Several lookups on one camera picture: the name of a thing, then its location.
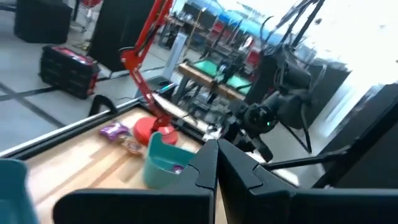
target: green table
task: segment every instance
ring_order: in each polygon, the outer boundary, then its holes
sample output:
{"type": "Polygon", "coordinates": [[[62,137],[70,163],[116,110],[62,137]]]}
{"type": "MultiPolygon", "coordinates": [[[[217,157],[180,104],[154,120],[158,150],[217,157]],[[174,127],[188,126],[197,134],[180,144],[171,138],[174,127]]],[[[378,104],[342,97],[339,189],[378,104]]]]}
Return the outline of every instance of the green table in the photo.
{"type": "MultiPolygon", "coordinates": [[[[209,76],[211,76],[211,77],[216,77],[216,74],[217,74],[217,64],[215,64],[215,63],[212,62],[212,61],[203,60],[203,61],[201,61],[201,62],[196,62],[196,63],[194,63],[193,66],[194,66],[196,69],[202,71],[203,73],[205,73],[205,74],[207,74],[207,75],[209,75],[209,76]]],[[[230,79],[226,82],[226,84],[227,84],[228,86],[232,87],[232,88],[237,88],[237,87],[240,87],[240,86],[248,85],[248,84],[250,84],[250,83],[251,83],[251,82],[250,82],[249,80],[240,77],[238,74],[235,74],[234,76],[232,76],[232,78],[230,78],[230,79]]],[[[249,90],[250,90],[250,86],[249,86],[249,87],[246,87],[246,88],[243,88],[243,89],[240,89],[239,92],[242,93],[242,94],[244,94],[244,95],[246,95],[246,94],[249,92],[249,90]]]]}

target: purple snack bag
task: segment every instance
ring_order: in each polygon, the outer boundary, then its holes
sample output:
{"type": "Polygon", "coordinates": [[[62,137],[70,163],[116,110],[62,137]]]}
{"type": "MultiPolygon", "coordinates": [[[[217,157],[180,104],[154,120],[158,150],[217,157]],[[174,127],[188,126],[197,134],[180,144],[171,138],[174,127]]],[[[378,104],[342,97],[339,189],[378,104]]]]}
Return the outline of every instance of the purple snack bag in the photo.
{"type": "Polygon", "coordinates": [[[99,133],[110,141],[114,141],[121,134],[129,134],[129,128],[117,122],[103,127],[99,133]]]}

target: gray floor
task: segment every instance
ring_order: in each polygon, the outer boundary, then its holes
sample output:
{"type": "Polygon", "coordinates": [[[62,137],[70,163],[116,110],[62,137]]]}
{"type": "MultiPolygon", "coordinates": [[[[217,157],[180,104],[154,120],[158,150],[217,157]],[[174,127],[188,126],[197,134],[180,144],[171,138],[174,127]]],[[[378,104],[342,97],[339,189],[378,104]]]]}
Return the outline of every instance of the gray floor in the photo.
{"type": "MultiPolygon", "coordinates": [[[[16,146],[49,131],[59,128],[59,124],[51,123],[38,116],[34,112],[41,110],[53,117],[63,125],[72,124],[87,117],[93,97],[87,100],[79,100],[62,91],[50,91],[48,93],[31,94],[32,90],[41,90],[49,86],[39,78],[39,58],[41,44],[28,44],[12,33],[14,15],[10,12],[0,11],[0,84],[11,90],[15,96],[5,98],[5,92],[0,88],[0,136],[6,141],[0,141],[0,151],[16,146]]],[[[77,32],[71,30],[70,44],[83,40],[86,37],[76,37],[77,32]]],[[[170,52],[157,45],[152,45],[149,54],[144,60],[142,69],[164,66],[170,52]]],[[[187,57],[197,60],[199,55],[189,51],[187,57]]],[[[162,69],[144,72],[145,78],[162,73],[162,69]]],[[[109,71],[104,69],[101,75],[106,77],[109,71]]],[[[181,76],[172,75],[172,81],[179,83],[181,76]]],[[[118,100],[122,97],[134,97],[137,87],[129,77],[115,78],[97,83],[96,93],[110,97],[117,104],[126,100],[118,100]]],[[[271,132],[262,136],[264,142],[274,153],[274,161],[298,159],[307,157],[308,154],[301,148],[298,142],[282,127],[277,126],[271,132]]],[[[318,167],[299,167],[290,170],[300,177],[300,182],[310,183],[315,181],[322,172],[318,167]]]]}

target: red object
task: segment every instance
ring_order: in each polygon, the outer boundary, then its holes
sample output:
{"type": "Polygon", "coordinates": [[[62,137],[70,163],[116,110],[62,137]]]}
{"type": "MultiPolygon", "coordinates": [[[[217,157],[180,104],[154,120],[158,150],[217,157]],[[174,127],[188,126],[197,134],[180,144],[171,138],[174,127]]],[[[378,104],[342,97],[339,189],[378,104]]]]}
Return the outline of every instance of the red object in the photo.
{"type": "MultiPolygon", "coordinates": [[[[171,128],[171,115],[156,103],[152,95],[152,90],[148,87],[139,69],[148,53],[150,45],[154,41],[157,31],[165,21],[165,16],[169,14],[172,3],[172,0],[155,0],[135,46],[124,50],[121,54],[121,60],[125,68],[130,71],[130,77],[138,86],[146,102],[148,102],[149,109],[156,116],[153,122],[149,122],[149,119],[153,118],[142,118],[133,127],[134,137],[145,146],[148,145],[149,138],[153,132],[162,132],[164,128],[171,128]]],[[[178,134],[175,131],[173,131],[172,137],[165,133],[162,134],[164,134],[166,141],[169,141],[169,138],[171,139],[169,144],[177,143],[178,134]]]]}
{"type": "MultiPolygon", "coordinates": [[[[211,39],[215,39],[218,37],[218,35],[220,34],[220,32],[223,30],[224,28],[224,23],[221,21],[217,21],[213,24],[213,28],[210,30],[210,35],[209,37],[211,39]]],[[[224,31],[223,36],[221,37],[221,39],[227,39],[228,37],[230,37],[231,35],[231,31],[229,29],[226,29],[224,31]]]]}
{"type": "Polygon", "coordinates": [[[98,73],[95,73],[93,75],[93,77],[91,78],[91,80],[90,80],[90,85],[89,85],[88,90],[87,90],[87,95],[88,96],[91,96],[92,94],[95,93],[94,91],[95,91],[95,85],[97,83],[97,80],[98,80],[98,73]]]}
{"type": "Polygon", "coordinates": [[[98,5],[102,0],[83,0],[82,4],[87,7],[94,7],[98,5]]]}
{"type": "MultiPolygon", "coordinates": [[[[145,146],[148,145],[152,135],[152,127],[156,118],[144,117],[139,119],[132,128],[132,134],[137,141],[145,146]]],[[[158,132],[162,133],[162,141],[166,144],[175,145],[178,141],[178,132],[172,126],[160,127],[158,132]]]]}
{"type": "Polygon", "coordinates": [[[84,65],[92,65],[94,64],[94,60],[91,58],[88,58],[86,56],[80,55],[78,53],[75,53],[71,50],[69,50],[66,47],[52,47],[52,49],[56,50],[57,52],[60,52],[64,55],[67,55],[71,58],[73,58],[74,60],[84,64],[84,65]]]}
{"type": "Polygon", "coordinates": [[[251,50],[246,59],[246,63],[255,66],[259,62],[259,59],[260,59],[260,53],[256,52],[255,50],[251,50]]]}

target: black monitor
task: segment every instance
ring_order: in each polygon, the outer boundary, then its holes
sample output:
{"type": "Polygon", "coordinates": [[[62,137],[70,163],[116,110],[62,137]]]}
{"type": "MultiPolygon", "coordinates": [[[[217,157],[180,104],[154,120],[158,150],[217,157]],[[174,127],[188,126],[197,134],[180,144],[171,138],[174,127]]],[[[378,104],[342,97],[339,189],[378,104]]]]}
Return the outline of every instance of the black monitor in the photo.
{"type": "Polygon", "coordinates": [[[205,10],[200,14],[199,24],[205,27],[206,29],[210,29],[213,27],[214,22],[217,17],[213,15],[209,10],[205,10]]]}
{"type": "Polygon", "coordinates": [[[185,3],[182,11],[187,14],[191,14],[193,20],[195,21],[199,16],[200,9],[198,7],[192,6],[191,4],[185,3]]]}

